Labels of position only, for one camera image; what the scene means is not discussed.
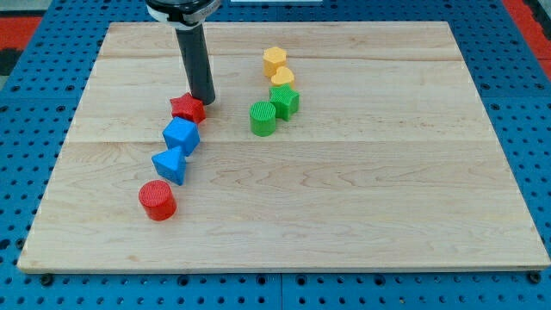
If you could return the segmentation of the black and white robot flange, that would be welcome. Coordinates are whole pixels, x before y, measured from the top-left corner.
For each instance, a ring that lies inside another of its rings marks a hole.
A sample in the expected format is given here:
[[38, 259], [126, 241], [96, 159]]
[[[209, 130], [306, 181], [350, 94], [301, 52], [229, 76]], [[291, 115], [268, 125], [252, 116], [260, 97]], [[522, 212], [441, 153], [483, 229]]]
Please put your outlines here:
[[221, 0], [145, 0], [154, 20], [182, 30], [200, 26], [221, 4]]

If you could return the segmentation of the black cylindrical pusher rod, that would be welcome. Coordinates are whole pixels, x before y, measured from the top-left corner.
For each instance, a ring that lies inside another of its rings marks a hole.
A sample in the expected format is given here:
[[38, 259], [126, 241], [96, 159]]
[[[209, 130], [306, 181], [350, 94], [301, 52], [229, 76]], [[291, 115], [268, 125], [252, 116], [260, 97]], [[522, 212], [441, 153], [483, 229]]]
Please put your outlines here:
[[177, 29], [176, 38], [191, 96], [201, 100], [204, 105], [213, 103], [216, 95], [203, 25], [187, 30]]

